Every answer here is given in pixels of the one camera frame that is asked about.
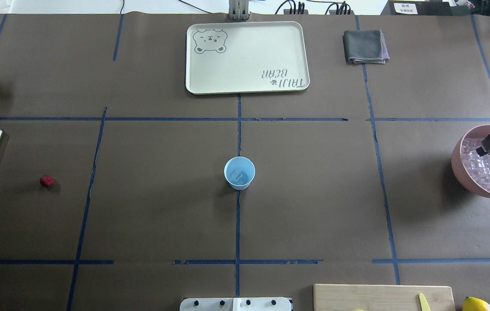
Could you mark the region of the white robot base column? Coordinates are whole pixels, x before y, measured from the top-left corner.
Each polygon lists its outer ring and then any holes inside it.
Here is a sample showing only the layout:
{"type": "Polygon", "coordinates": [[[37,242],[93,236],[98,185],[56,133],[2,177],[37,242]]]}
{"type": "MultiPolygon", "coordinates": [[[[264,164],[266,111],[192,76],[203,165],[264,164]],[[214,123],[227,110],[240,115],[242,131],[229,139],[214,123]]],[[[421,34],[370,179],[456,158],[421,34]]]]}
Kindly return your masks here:
{"type": "Polygon", "coordinates": [[[294,304],[286,297],[217,297],[183,299],[180,311],[292,311],[294,304]]]}

